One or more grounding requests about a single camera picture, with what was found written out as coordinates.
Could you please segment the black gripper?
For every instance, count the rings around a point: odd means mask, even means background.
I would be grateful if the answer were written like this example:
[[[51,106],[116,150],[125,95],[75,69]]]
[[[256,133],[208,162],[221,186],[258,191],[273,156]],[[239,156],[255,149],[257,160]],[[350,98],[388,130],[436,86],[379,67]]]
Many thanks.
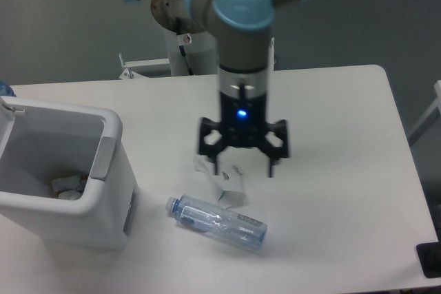
[[[257,147],[268,157],[268,177],[274,177],[274,166],[282,158],[289,158],[288,122],[285,119],[267,123],[267,95],[244,101],[220,93],[220,122],[202,117],[199,125],[198,155],[206,156],[214,165],[214,174],[219,173],[218,155],[228,147]],[[216,142],[206,138],[219,133]],[[279,141],[278,146],[269,141],[272,133]]]

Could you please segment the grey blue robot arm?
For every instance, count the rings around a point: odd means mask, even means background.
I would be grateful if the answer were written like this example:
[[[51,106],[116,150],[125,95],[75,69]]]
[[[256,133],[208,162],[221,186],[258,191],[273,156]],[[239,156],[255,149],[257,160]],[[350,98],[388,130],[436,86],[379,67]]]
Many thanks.
[[[291,1],[300,0],[183,0],[217,43],[220,120],[201,118],[198,144],[211,162],[228,147],[257,148],[270,165],[289,157],[287,121],[268,123],[266,110],[271,25],[276,8]]]

